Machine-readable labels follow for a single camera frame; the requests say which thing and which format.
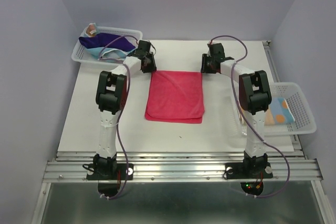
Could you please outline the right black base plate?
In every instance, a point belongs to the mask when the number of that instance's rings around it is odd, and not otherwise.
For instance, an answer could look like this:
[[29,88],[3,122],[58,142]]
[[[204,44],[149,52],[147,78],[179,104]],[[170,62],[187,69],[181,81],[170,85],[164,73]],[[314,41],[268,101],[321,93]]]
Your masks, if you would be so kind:
[[258,165],[257,167],[247,167],[243,163],[225,163],[225,172],[223,177],[225,179],[269,179],[273,178],[272,168],[270,163],[267,162],[266,165]]

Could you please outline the aluminium mounting rail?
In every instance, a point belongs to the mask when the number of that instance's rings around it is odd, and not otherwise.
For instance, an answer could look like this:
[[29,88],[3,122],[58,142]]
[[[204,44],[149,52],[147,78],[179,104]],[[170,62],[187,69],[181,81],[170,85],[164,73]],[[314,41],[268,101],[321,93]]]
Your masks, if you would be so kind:
[[[92,152],[59,152],[55,160],[47,163],[43,175],[44,183],[86,182],[84,163],[92,161]],[[128,160],[133,164],[134,183],[163,182],[222,182],[226,163],[241,162],[241,153],[140,153],[130,152]],[[302,151],[288,153],[283,159],[277,153],[269,153],[273,171],[271,181],[323,179],[315,159],[307,159]]]

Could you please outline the light blue towel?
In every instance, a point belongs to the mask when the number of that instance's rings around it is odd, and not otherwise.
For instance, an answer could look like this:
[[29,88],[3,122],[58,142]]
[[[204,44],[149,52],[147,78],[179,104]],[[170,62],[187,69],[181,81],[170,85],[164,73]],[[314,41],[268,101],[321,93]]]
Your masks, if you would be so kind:
[[100,61],[114,61],[123,60],[130,52],[126,52],[115,48],[105,48],[102,47],[86,49],[86,51],[96,60]]

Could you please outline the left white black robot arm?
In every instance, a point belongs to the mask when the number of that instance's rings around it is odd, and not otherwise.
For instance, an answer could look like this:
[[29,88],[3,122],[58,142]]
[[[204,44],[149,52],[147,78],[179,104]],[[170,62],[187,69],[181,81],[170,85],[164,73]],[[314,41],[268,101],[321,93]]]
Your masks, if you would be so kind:
[[123,169],[117,164],[116,137],[120,116],[126,105],[131,76],[138,72],[156,71],[155,47],[151,42],[140,40],[138,47],[129,53],[123,62],[110,71],[99,75],[96,104],[100,111],[99,142],[88,179],[116,179]]

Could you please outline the orange polka dot towel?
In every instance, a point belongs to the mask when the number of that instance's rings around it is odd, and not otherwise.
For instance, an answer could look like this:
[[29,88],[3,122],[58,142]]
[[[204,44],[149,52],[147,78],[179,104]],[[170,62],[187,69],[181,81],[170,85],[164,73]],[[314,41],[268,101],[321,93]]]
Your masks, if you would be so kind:
[[266,112],[265,125],[284,125],[295,122],[295,118],[284,98],[275,97]]

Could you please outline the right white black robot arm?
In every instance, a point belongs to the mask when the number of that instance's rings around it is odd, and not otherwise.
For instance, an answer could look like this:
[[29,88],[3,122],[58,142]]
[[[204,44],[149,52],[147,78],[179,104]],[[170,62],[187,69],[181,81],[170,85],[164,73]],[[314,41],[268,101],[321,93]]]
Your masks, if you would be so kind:
[[220,73],[230,77],[238,112],[247,125],[244,159],[226,163],[225,179],[254,179],[264,175],[272,178],[272,171],[264,145],[266,112],[272,101],[267,73],[240,65],[232,57],[226,57],[220,43],[208,43],[208,53],[202,54],[201,73]]

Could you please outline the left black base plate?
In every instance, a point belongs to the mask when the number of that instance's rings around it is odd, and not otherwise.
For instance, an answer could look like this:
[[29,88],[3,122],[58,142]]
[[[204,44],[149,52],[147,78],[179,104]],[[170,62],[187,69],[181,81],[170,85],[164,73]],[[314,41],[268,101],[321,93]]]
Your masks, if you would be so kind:
[[113,168],[95,169],[93,164],[83,164],[82,166],[87,174],[86,180],[132,180],[134,166],[126,163],[117,163]]

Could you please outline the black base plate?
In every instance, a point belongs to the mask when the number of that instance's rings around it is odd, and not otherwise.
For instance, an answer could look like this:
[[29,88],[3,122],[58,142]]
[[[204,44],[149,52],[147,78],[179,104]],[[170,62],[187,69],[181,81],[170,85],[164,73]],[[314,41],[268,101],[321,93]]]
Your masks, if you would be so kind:
[[247,167],[243,163],[225,163],[225,172],[223,177],[225,179],[269,179],[273,178],[272,168],[270,163],[267,162],[266,165],[258,165],[257,167]]
[[93,164],[83,164],[82,166],[87,174],[86,180],[132,180],[134,166],[126,163],[117,163],[113,168],[95,169]]

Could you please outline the white target basket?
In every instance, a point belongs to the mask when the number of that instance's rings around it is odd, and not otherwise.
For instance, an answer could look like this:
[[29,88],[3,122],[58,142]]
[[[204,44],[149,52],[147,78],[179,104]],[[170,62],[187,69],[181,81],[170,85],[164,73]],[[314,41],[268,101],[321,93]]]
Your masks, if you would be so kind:
[[292,112],[295,122],[284,125],[265,125],[265,136],[311,134],[317,129],[314,116],[301,88],[293,82],[270,83],[272,99],[284,98]]

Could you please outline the pink towel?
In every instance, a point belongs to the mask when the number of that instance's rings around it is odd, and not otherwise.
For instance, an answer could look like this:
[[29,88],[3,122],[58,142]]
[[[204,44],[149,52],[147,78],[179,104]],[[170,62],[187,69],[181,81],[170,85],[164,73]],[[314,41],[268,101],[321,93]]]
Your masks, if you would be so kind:
[[148,121],[201,124],[204,112],[201,73],[165,70],[152,73],[145,110]]

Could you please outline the purple towel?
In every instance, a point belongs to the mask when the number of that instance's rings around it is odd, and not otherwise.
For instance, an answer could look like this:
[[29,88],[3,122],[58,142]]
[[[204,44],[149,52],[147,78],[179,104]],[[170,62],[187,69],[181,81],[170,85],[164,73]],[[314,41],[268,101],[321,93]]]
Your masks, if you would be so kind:
[[94,49],[103,48],[116,39],[118,40],[110,44],[107,48],[115,48],[123,51],[131,51],[135,48],[125,37],[121,38],[119,35],[107,33],[99,33],[94,37],[79,37],[79,42],[87,49]]

